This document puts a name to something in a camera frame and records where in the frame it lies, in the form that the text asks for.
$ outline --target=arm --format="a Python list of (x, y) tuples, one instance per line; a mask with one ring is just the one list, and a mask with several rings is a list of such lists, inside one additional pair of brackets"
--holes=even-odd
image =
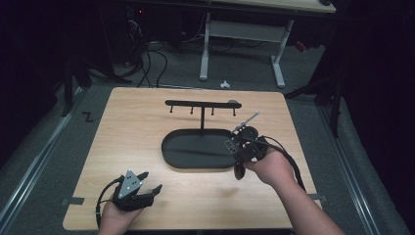
[(103, 210), (98, 235), (122, 235), (132, 221), (140, 214), (142, 209), (136, 211), (120, 211), (111, 201), (108, 201)]
[(270, 185), (281, 199), (296, 234), (344, 234), (337, 224), (297, 184), (293, 169), (285, 157), (268, 148), (259, 162), (244, 163)]

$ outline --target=black stand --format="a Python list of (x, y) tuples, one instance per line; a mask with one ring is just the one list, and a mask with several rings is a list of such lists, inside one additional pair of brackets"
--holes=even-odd
[(225, 142), (232, 137), (232, 133), (226, 129), (205, 129), (206, 108), (235, 109), (242, 107), (238, 102), (228, 103), (172, 101), (165, 104), (170, 106), (172, 113), (174, 106), (191, 107), (193, 114), (195, 107), (201, 108), (200, 129), (177, 129), (168, 133), (161, 143), (161, 151), (164, 160), (176, 168), (229, 168), (235, 163), (234, 158), (225, 147)]

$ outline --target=black oval base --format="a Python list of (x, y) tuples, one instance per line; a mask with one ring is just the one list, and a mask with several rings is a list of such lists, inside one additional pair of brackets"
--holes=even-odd
[(235, 160), (224, 143), (231, 138), (225, 129), (178, 129), (161, 143), (164, 160), (176, 168), (228, 168)]

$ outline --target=horizontal bar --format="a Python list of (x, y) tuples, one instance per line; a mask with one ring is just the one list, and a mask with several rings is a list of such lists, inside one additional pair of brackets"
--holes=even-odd
[(202, 108), (216, 108), (216, 109), (240, 109), (242, 107), (242, 105), (238, 102), (216, 103), (216, 102), (202, 102), (202, 101), (166, 100), (165, 104), (168, 106), (202, 107)]

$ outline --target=metal rail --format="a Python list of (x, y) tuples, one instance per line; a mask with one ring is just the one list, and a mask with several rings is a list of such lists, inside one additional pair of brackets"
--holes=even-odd
[(376, 225), (375, 219), (370, 212), (370, 208), (367, 204), (366, 197), (360, 189), (359, 184), (357, 183), (356, 178), (354, 177), (353, 171), (348, 163), (346, 154), (343, 150), (342, 144), (338, 138), (333, 134), (333, 131), (330, 129), (330, 115), (324, 107), (317, 107), (319, 115), (326, 122), (325, 129), (327, 133), (331, 136), (333, 146), (337, 151), (339, 166), (342, 171), (342, 174), (345, 178), (345, 182), (350, 192), (351, 198), (353, 199), (354, 206), (356, 207), (357, 213), (360, 216), (363, 227), (366, 230), (367, 234), (381, 234), (378, 226)]
[[(81, 96), (83, 93), (82, 89), (78, 88), (75, 91), (75, 96)], [(80, 102), (80, 98), (75, 99), (73, 107)], [(35, 157), (30, 167), (27, 169), (24, 174), (21, 182), (16, 188), (13, 195), (10, 197), (9, 202), (6, 204), (5, 208), (0, 213), (0, 234), (6, 235), (10, 228), (13, 225), (16, 217), (18, 216), (21, 208), (23, 207), (26, 199), (30, 195), (31, 190), (36, 185), (37, 180), (43, 172), (46, 164), (49, 163), (54, 151), (55, 144), (57, 143), (59, 137), (61, 136), (62, 131), (67, 126), (70, 121), (71, 113), (67, 114), (65, 117), (62, 117), (59, 124), (55, 128), (52, 135), (49, 137), (46, 144), (43, 146), (40, 153)]]

